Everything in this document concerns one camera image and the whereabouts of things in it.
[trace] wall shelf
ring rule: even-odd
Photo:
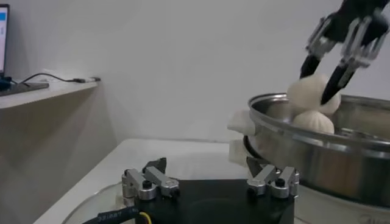
[[[97,87],[97,85],[98,84],[96,82],[90,82],[90,83],[52,82],[50,83],[50,87],[47,89],[39,89],[35,91],[0,97],[0,109],[17,107],[27,103],[45,100],[52,97],[65,95],[68,93],[74,93],[84,89]]]

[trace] black platform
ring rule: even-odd
[[[152,201],[135,202],[155,224],[293,224],[294,199],[281,200],[267,192],[253,199],[246,180],[179,180],[177,201],[159,195]]]

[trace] black wire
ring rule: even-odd
[[[55,79],[58,79],[60,81],[63,81],[63,82],[75,82],[75,80],[71,79],[71,80],[65,80],[65,79],[61,79],[60,77],[57,77],[55,75],[52,75],[52,74],[48,74],[48,73],[38,73],[38,74],[35,74],[35,75],[32,75],[28,78],[26,78],[25,80],[23,80],[22,82],[20,83],[25,83],[27,82],[28,80],[32,79],[32,78],[35,78],[36,76],[39,76],[39,75],[45,75],[45,76],[50,76],[50,77],[53,77]]]

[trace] white dumpling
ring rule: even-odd
[[[340,106],[340,93],[321,106],[322,94],[328,80],[326,75],[315,74],[296,81],[287,90],[290,104],[303,111],[317,110],[324,114],[333,114]]]
[[[335,133],[333,122],[327,116],[314,110],[296,116],[292,124],[310,131]]]

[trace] stainless steel pot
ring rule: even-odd
[[[390,208],[390,102],[343,96],[329,118],[335,135],[291,125],[286,94],[249,100],[253,149],[279,168],[293,166],[302,184],[340,198]]]

